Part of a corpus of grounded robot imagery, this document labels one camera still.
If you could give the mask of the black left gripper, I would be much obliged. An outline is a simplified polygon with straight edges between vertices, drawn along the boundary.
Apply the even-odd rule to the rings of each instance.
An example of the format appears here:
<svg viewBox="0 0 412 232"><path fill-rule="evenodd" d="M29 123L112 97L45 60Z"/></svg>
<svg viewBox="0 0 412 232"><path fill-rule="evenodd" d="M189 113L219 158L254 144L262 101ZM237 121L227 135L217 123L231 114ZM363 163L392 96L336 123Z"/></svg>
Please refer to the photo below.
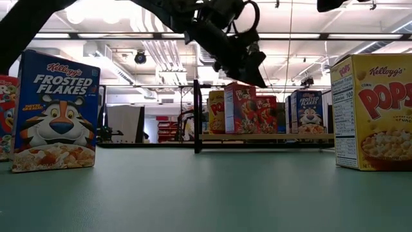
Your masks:
<svg viewBox="0 0 412 232"><path fill-rule="evenodd" d="M234 21L247 5L255 13L252 26L243 32ZM255 1L185 1L185 41L196 41L214 59L212 69L231 79L266 88L259 66L266 55L254 48L259 41L259 6Z"/></svg>

